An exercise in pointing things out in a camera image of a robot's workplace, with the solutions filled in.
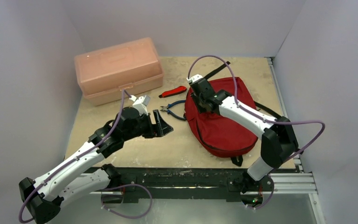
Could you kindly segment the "red backpack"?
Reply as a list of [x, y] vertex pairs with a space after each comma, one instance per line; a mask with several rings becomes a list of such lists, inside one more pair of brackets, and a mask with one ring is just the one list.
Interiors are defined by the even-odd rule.
[[[238, 100], [253, 109], [262, 109], [275, 118], [281, 115], [272, 109], [255, 102], [241, 78], [236, 77]], [[209, 81], [213, 89], [226, 90], [234, 94], [232, 77]], [[214, 113], [199, 113], [191, 98], [193, 93], [189, 89], [185, 102], [185, 117], [189, 127], [200, 144], [212, 155], [220, 158], [230, 158], [238, 167], [242, 166], [242, 155], [247, 154], [256, 145], [258, 138], [249, 130], [236, 122]]]

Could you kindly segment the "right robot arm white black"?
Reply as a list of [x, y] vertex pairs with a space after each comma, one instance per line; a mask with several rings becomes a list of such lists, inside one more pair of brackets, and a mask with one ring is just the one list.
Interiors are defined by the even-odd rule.
[[279, 168], [298, 149], [293, 127], [286, 117], [274, 119], [238, 101], [226, 90], [215, 91], [201, 75], [187, 81], [192, 89], [190, 96], [200, 113], [212, 112], [230, 119], [261, 140], [260, 156], [243, 177], [247, 189], [260, 186], [262, 178]]

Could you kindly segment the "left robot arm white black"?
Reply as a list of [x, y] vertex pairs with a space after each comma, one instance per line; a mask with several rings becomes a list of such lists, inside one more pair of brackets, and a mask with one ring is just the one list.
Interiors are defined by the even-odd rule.
[[149, 113], [140, 113], [134, 107], [121, 108], [114, 120], [109, 120], [97, 129], [89, 139], [69, 158], [46, 174], [31, 179], [24, 178], [19, 183], [23, 204], [19, 221], [27, 209], [31, 214], [29, 221], [45, 224], [52, 220], [62, 208], [96, 190], [114, 191], [124, 188], [121, 175], [111, 164], [105, 164], [88, 176], [81, 176], [93, 165], [103, 161], [123, 148], [127, 140], [136, 137], [146, 139], [163, 137], [173, 131], [153, 110], [155, 123]]

